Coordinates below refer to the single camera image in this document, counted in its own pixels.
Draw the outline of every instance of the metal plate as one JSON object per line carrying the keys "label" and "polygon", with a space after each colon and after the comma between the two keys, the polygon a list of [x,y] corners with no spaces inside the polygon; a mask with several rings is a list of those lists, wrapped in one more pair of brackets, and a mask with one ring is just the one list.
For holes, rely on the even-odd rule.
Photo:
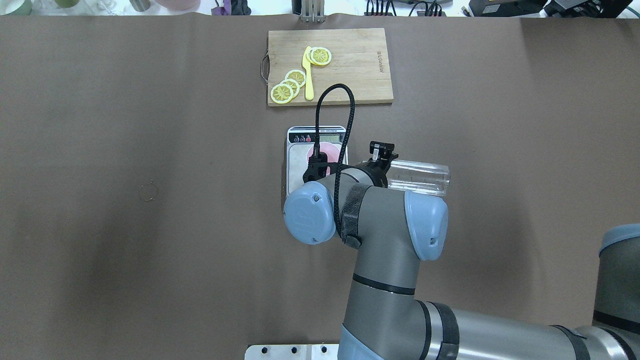
{"label": "metal plate", "polygon": [[338,344],[252,345],[244,360],[337,360]]}

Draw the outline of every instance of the yellow knife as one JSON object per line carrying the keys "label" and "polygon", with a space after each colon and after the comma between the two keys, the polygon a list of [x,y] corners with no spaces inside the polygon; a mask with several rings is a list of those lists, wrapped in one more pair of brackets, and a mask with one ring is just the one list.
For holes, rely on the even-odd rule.
{"label": "yellow knife", "polygon": [[311,63],[307,58],[307,54],[311,51],[311,47],[307,46],[305,49],[305,53],[302,54],[302,67],[305,68],[305,72],[307,73],[307,82],[305,83],[305,99],[313,100],[314,99],[314,84],[311,81]]}

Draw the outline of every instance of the black cable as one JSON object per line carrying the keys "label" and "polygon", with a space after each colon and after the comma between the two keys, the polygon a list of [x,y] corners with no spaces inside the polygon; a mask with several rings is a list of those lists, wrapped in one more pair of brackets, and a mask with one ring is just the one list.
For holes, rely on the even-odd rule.
{"label": "black cable", "polygon": [[433,2],[431,3],[431,5],[429,6],[429,10],[427,11],[427,13],[425,14],[425,16],[433,16],[433,10],[436,7],[436,1],[433,0]]}
{"label": "black cable", "polygon": [[336,166],[337,170],[335,172],[335,184],[333,186],[333,221],[335,222],[335,230],[338,232],[338,235],[341,235],[340,225],[342,223],[342,220],[340,219],[340,212],[338,207],[340,174],[342,173],[342,161],[344,160],[344,153],[347,150],[349,135],[351,134],[351,128],[353,127],[353,115],[356,111],[356,101],[353,98],[353,92],[351,92],[351,89],[345,84],[335,84],[329,86],[318,99],[318,104],[316,105],[316,142],[314,143],[314,156],[317,156],[320,153],[320,106],[322,105],[322,100],[324,100],[324,97],[327,96],[327,94],[337,88],[343,88],[344,91],[347,92],[347,96],[349,97],[349,120],[347,121],[347,128],[344,132],[344,141],[342,142],[342,147],[340,148],[340,155],[338,155],[338,165]]}
{"label": "black cable", "polygon": [[442,6],[440,6],[440,4],[438,4],[437,0],[433,0],[433,3],[431,3],[431,9],[429,10],[429,16],[431,16],[431,17],[442,16]]}
{"label": "black cable", "polygon": [[413,14],[413,10],[415,9],[416,6],[418,6],[418,4],[424,4],[424,12],[426,13],[429,9],[429,3],[427,3],[426,1],[418,1],[415,4],[413,4],[413,7],[411,8],[411,11],[409,12],[409,16],[411,16],[411,14]]}
{"label": "black cable", "polygon": [[630,12],[634,13],[634,15],[636,15],[638,18],[640,18],[640,13],[637,12],[635,9],[633,9],[630,6],[627,6],[627,10],[629,10]]}
{"label": "black cable", "polygon": [[389,14],[389,5],[391,5],[391,8],[394,10],[394,16],[397,16],[397,14],[396,14],[396,6],[394,5],[394,0],[388,0],[387,1],[387,9],[385,10],[385,16],[387,16]]}

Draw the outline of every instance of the digital kitchen scale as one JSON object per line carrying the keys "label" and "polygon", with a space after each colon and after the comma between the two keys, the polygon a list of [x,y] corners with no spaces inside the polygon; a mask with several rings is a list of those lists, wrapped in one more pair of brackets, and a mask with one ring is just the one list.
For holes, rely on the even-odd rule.
{"label": "digital kitchen scale", "polygon": [[[330,163],[338,162],[344,132],[342,126],[320,126],[320,151],[326,153]],[[294,126],[287,131],[287,196],[304,184],[302,175],[307,171],[315,140],[315,126]],[[348,163],[347,149],[342,163]]]}

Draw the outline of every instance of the wooden cutting board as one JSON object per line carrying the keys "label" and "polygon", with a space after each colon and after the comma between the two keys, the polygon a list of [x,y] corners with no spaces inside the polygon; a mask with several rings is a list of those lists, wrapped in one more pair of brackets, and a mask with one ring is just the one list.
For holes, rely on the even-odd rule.
{"label": "wooden cutting board", "polygon": [[[312,65],[314,99],[305,99],[305,89],[287,104],[276,104],[271,89],[279,84],[292,69],[302,67],[302,54],[307,46],[323,46],[332,53],[325,67]],[[357,104],[391,103],[394,93],[387,54],[384,29],[338,29],[269,31],[269,79],[267,103],[269,106],[316,105],[318,98],[329,86],[347,85]],[[349,104],[346,92],[336,89],[323,100],[323,105]]]}

